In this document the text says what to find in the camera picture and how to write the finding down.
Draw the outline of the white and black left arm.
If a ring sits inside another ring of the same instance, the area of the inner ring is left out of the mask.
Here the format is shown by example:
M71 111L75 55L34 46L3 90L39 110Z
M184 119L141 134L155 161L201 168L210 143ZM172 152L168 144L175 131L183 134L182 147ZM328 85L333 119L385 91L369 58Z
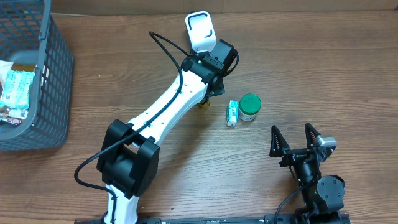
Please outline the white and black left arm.
M224 93L232 62L216 52L188 56L148 109L128 123L116 119L108 126L96 165L108 191L102 223L137 223L138 200L157 174L160 145L188 110Z

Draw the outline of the small teal tissue pack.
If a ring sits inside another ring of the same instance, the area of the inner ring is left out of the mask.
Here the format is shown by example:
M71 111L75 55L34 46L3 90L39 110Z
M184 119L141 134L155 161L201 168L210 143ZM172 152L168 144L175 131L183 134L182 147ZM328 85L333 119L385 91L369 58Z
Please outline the small teal tissue pack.
M228 127L235 127L238 122L238 102L230 100L226 110L226 125Z

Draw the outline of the green lid jar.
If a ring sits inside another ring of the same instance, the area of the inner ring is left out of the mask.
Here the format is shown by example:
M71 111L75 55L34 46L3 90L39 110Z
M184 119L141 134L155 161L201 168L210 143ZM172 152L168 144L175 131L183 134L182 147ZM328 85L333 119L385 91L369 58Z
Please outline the green lid jar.
M239 118L243 121L252 121L261 109L261 99L253 94L245 94L239 101Z

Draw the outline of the brown snack bag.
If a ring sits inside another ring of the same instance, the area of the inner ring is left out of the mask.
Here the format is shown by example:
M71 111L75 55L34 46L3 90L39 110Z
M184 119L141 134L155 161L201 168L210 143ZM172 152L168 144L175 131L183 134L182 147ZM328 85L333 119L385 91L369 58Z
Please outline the brown snack bag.
M27 71L35 73L36 65L15 63L8 61L1 61L1 95L5 86L5 80L9 70ZM1 106L1 122L10 123L15 126L20 125L25 121L29 109L10 109L6 106Z

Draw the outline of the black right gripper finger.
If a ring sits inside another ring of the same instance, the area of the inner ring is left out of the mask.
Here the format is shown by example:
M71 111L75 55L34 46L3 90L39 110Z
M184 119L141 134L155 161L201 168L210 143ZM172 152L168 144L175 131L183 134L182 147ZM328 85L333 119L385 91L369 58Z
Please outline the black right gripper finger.
M270 157L282 157L285 156L287 151L290 150L290 146L284 139L279 128L276 125L271 127L271 146L270 146Z
M319 136L320 133L310 123L306 123L305 135L306 135L307 147L311 148L313 146L315 138Z

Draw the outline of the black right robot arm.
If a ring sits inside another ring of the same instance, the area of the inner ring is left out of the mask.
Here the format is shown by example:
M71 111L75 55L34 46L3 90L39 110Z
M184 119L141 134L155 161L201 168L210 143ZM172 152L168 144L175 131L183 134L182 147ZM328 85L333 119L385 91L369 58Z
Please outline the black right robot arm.
M320 164L335 151L337 141L320 134L310 123L305 124L307 146L291 149L279 128L271 127L270 157L279 157L281 167L288 167L298 189L287 196L274 215L266 216L271 223L350 223L342 215L345 182L337 175L322 176ZM281 215L282 207L297 194L302 194L304 207L293 214Z

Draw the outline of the teal wet wipes pack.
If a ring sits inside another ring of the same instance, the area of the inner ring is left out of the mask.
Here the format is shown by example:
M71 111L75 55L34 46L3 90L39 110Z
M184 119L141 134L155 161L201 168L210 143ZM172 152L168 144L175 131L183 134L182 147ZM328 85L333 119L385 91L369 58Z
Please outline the teal wet wipes pack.
M34 72L9 70L1 95L1 106L10 109L29 109L30 88L34 77Z

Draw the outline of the yellow liquid bottle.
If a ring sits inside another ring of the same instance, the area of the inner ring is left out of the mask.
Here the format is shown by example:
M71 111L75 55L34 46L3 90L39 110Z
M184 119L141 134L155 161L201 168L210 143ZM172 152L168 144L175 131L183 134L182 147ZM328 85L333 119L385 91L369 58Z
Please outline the yellow liquid bottle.
M197 104L200 109L208 109L210 107L210 99L204 98Z

